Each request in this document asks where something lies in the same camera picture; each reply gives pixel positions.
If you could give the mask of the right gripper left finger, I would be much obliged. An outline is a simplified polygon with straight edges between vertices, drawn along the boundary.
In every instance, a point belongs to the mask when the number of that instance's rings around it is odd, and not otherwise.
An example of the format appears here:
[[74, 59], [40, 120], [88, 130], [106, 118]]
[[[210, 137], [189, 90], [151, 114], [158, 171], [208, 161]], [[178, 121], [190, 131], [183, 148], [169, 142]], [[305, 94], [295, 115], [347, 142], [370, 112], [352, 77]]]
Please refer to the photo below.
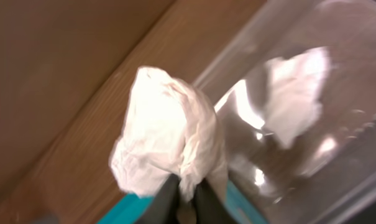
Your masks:
[[178, 224], [179, 182], [177, 175], [169, 175], [152, 203], [135, 221], [135, 224]]

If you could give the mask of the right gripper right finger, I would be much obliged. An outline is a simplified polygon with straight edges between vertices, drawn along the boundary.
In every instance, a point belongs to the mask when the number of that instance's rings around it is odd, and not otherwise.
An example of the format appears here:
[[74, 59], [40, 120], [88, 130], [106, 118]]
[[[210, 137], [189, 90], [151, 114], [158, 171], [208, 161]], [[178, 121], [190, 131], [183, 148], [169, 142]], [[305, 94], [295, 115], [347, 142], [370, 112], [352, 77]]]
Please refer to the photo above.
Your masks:
[[197, 224], [237, 224], [206, 179], [195, 188], [193, 206]]

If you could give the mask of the white napkin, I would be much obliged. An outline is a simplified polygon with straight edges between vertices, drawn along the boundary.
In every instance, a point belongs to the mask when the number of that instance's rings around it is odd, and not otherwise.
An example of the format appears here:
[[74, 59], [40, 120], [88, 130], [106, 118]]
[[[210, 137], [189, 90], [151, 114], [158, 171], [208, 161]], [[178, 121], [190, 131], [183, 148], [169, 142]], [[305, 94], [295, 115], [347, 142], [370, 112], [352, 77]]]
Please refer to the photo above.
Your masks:
[[319, 119], [319, 101], [331, 59], [327, 47], [308, 49], [289, 59], [276, 57], [265, 63], [268, 72], [265, 128], [282, 149]]
[[208, 97], [160, 68], [139, 67], [109, 167], [126, 193], [153, 196], [175, 174], [185, 201], [202, 180], [223, 200], [224, 133]]

